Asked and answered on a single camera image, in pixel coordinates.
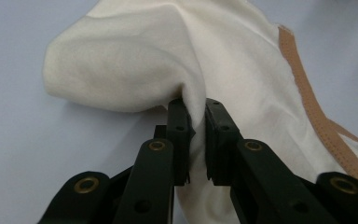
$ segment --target cloth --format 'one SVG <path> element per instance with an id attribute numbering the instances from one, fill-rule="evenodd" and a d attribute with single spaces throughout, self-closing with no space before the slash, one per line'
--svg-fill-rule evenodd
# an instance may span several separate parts
<path id="1" fill-rule="evenodd" d="M 184 214 L 189 223 L 237 223 L 229 188 L 206 177 L 207 97 L 222 102 L 245 138 L 266 142 L 296 175 L 309 181 L 330 171 L 358 175 L 358 162 L 345 156 L 358 160 L 357 139 L 327 122 L 315 125 L 323 113 L 315 117 L 319 108 L 304 104 L 313 98 L 303 88 L 296 51 L 285 42 L 291 37 L 243 0 L 102 0 L 48 46 L 45 87 L 54 96 L 122 112 L 183 97 L 197 133 L 192 182 L 177 188 Z"/>

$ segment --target gray background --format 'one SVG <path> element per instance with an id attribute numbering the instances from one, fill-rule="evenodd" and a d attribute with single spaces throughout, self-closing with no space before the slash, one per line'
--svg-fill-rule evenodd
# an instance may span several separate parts
<path id="1" fill-rule="evenodd" d="M 36 223 L 73 175 L 116 175 L 165 123 L 162 108 L 122 114 L 45 94 L 47 44 L 96 2 L 0 1 L 0 223 Z M 358 1 L 251 2 L 295 32 L 325 114 L 358 135 Z"/>

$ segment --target garment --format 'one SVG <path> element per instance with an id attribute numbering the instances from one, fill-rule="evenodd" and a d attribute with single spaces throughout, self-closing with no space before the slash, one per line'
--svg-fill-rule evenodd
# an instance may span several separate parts
<path id="1" fill-rule="evenodd" d="M 192 183 L 177 188 L 189 223 L 238 222 L 229 188 L 206 177 L 207 97 L 296 175 L 358 177 L 358 139 L 317 105 L 293 35 L 245 1 L 102 0 L 48 46 L 44 81 L 51 95 L 122 112 L 183 97 L 197 133 Z"/>

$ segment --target folded fabric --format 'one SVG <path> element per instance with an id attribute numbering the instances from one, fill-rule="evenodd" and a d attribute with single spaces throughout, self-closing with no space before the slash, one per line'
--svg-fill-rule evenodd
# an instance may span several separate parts
<path id="1" fill-rule="evenodd" d="M 293 35 L 243 0 L 102 0 L 48 46 L 44 81 L 51 95 L 122 112 L 183 97 L 197 132 L 192 182 L 177 188 L 189 223 L 239 222 L 228 188 L 206 177 L 207 97 L 296 175 L 358 178 L 358 139 L 324 116 Z"/>

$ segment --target cream fabric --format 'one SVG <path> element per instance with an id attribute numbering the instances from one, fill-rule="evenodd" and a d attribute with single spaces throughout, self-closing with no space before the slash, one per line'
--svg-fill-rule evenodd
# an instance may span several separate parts
<path id="1" fill-rule="evenodd" d="M 243 0 L 102 0 L 49 45 L 44 80 L 51 95 L 123 112 L 182 96 L 197 132 L 192 182 L 177 188 L 189 223 L 238 222 L 228 188 L 206 178 L 206 97 L 222 102 L 245 138 L 269 144 L 296 175 L 314 181 L 343 173 L 310 124 L 278 25 Z M 344 139 L 358 156 L 358 144 Z"/>

